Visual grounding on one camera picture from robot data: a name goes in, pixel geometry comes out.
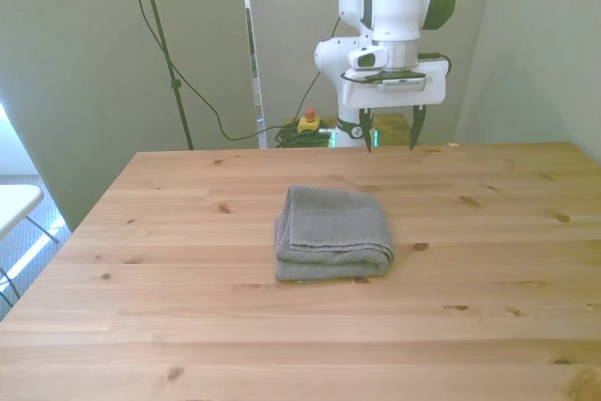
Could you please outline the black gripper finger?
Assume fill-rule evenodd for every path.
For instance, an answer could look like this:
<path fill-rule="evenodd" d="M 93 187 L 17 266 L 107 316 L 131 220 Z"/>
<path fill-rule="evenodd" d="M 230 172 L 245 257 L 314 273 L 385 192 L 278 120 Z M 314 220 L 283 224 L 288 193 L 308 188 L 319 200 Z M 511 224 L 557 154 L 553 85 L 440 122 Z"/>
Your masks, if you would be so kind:
<path fill-rule="evenodd" d="M 371 109 L 361 109 L 359 111 L 359 125 L 362 130 L 362 137 L 368 152 L 372 152 L 373 139 L 371 130 L 373 129 L 373 114 Z"/>
<path fill-rule="evenodd" d="M 426 109 L 427 107 L 425 105 L 415 105 L 413 107 L 413 118 L 411 128 L 409 131 L 408 141 L 408 146 L 410 150 L 415 148 L 418 144 L 420 134 L 424 127 Z"/>

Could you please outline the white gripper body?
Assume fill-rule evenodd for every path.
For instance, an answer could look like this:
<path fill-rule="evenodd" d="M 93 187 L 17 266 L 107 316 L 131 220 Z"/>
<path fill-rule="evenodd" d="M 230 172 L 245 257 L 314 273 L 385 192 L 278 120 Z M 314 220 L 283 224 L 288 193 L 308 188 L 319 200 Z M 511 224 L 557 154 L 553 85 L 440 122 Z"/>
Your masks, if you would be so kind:
<path fill-rule="evenodd" d="M 441 104 L 446 74 L 445 59 L 425 60 L 401 72 L 348 69 L 341 74 L 341 102 L 352 109 Z"/>

